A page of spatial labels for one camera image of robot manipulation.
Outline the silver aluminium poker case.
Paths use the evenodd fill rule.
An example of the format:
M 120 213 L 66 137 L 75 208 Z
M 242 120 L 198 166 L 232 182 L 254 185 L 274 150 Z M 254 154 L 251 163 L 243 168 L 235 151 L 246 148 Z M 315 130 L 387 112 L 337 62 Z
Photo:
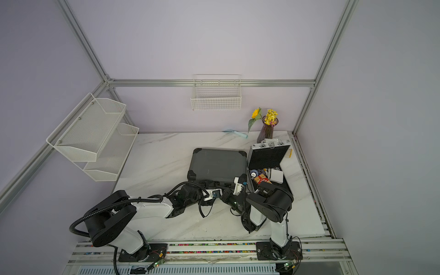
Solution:
M 258 170 L 260 174 L 264 174 L 268 179 L 268 170 L 275 168 L 283 171 L 281 163 L 286 156 L 288 150 L 291 149 L 291 142 L 289 140 L 281 139 L 265 139 L 261 143 L 251 145 L 250 151 L 247 157 L 247 170 L 251 186 L 254 191 L 258 189 L 259 184 L 254 181 L 254 178 L 250 176 L 250 170 Z M 282 184 L 272 183 L 292 193 L 291 188 L 287 182 L 284 173 L 284 182 Z

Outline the dark grey poker case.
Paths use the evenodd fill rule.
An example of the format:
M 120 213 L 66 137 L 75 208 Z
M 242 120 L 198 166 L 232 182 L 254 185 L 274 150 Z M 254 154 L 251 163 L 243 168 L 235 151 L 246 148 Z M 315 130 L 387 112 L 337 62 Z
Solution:
M 196 148 L 192 152 L 187 179 L 207 189 L 233 188 L 235 183 L 245 183 L 248 181 L 247 153 L 243 150 Z

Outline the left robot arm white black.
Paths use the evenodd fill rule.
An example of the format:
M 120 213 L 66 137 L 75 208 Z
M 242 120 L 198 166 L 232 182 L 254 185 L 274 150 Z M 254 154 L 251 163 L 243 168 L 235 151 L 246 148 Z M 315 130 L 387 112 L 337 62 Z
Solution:
M 174 218 L 193 204 L 198 205 L 205 218 L 202 206 L 212 203 L 220 195 L 218 190 L 207 190 L 192 182 L 179 183 L 163 195 L 147 198 L 130 197 L 124 190 L 119 190 L 74 221 L 69 231 L 89 238 L 95 247 L 112 246 L 120 249 L 124 257 L 145 261 L 154 252 L 144 234 L 129 227 L 132 220 Z

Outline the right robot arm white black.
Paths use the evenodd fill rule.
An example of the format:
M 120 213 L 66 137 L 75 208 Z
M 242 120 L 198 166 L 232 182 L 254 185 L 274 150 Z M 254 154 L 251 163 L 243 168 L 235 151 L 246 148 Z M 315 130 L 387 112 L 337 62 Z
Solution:
M 269 247 L 276 257 L 286 257 L 292 245 L 287 225 L 287 215 L 294 201 L 292 193 L 268 182 L 258 184 L 256 190 L 250 193 L 242 184 L 237 183 L 236 187 L 237 192 L 231 187 L 222 187 L 221 201 L 239 214 L 242 226 L 248 233 L 258 231 L 269 221 Z

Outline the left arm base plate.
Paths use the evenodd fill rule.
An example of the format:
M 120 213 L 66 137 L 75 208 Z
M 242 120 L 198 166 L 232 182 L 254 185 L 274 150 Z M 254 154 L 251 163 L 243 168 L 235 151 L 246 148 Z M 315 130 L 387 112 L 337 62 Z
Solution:
M 134 254 L 129 254 L 125 250 L 121 250 L 119 262 L 158 262 L 164 259 L 167 254 L 168 244 L 148 244 L 141 247 Z

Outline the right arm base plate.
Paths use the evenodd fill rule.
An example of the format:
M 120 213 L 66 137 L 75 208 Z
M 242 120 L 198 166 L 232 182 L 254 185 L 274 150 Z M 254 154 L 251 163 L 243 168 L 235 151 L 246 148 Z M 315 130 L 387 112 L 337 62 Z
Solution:
M 299 242 L 288 241 L 283 247 L 278 246 L 272 241 L 256 243 L 258 260 L 302 260 L 302 248 Z

